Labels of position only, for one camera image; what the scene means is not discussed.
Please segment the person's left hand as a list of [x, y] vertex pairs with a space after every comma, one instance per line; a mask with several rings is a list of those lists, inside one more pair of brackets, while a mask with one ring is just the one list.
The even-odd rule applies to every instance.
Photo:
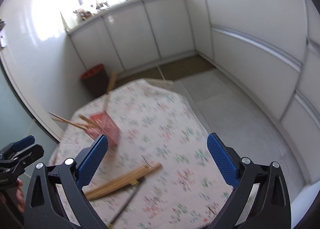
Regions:
[[14, 188], [5, 189], [3, 192], [6, 192], [8, 194], [8, 197], [6, 197], [3, 193], [1, 193], [1, 202], [6, 205], [7, 200], [9, 197], [12, 198], [14, 195], [16, 200], [14, 203], [16, 204], [16, 207], [20, 213], [24, 213], [25, 210], [25, 199], [24, 199], [24, 193], [22, 191], [23, 182], [21, 179], [17, 179], [17, 186]]

